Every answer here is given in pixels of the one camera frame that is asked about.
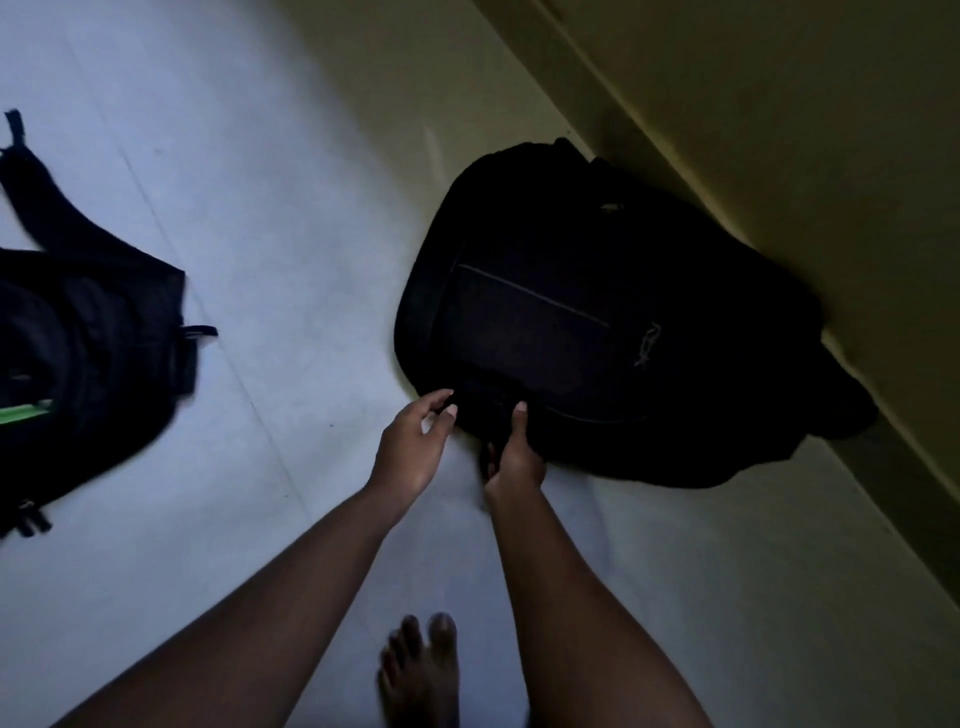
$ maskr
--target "bare foot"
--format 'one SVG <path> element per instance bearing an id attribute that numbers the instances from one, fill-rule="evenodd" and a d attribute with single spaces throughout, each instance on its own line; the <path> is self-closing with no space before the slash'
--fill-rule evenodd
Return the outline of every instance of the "bare foot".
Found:
<path id="1" fill-rule="evenodd" d="M 460 668 L 457 625 L 436 614 L 427 626 L 430 645 L 423 643 L 417 618 L 403 618 L 380 653 L 376 682 L 390 728 L 458 728 Z"/>

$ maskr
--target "green stripe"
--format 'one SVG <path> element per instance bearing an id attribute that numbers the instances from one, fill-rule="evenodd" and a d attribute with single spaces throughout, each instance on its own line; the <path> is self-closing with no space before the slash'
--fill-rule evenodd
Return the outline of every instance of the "green stripe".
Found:
<path id="1" fill-rule="evenodd" d="M 36 404 L 18 404 L 16 407 L 4 407 L 0 409 L 0 425 L 18 423 L 21 420 L 29 420 L 32 417 L 49 413 L 49 409 Z"/>

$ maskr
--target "yellow wall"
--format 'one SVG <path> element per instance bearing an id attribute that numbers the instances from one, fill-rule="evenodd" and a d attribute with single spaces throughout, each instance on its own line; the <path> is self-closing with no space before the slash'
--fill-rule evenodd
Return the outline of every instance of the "yellow wall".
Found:
<path id="1" fill-rule="evenodd" d="M 846 360 L 960 482 L 960 4 L 548 2 L 718 219 L 818 291 Z"/>

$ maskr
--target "backpack logo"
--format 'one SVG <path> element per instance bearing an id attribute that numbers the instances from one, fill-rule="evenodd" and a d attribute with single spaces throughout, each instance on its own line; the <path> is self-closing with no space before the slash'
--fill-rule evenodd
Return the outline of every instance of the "backpack logo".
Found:
<path id="1" fill-rule="evenodd" d="M 634 362 L 635 367 L 645 367 L 647 362 L 650 361 L 650 351 L 654 348 L 654 344 L 657 343 L 657 339 L 660 338 L 661 331 L 663 331 L 663 329 L 660 324 L 656 321 L 650 322 L 650 328 L 643 334 L 643 341 L 640 342 L 640 356 Z"/>

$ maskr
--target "zipper pull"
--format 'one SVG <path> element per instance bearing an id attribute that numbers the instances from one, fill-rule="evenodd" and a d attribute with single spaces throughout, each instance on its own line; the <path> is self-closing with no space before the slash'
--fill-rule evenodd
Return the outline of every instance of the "zipper pull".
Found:
<path id="1" fill-rule="evenodd" d="M 21 500 L 17 507 L 16 530 L 20 532 L 21 536 L 29 539 L 34 535 L 31 523 L 36 526 L 36 530 L 40 533 L 46 533 L 53 528 L 32 500 Z"/>

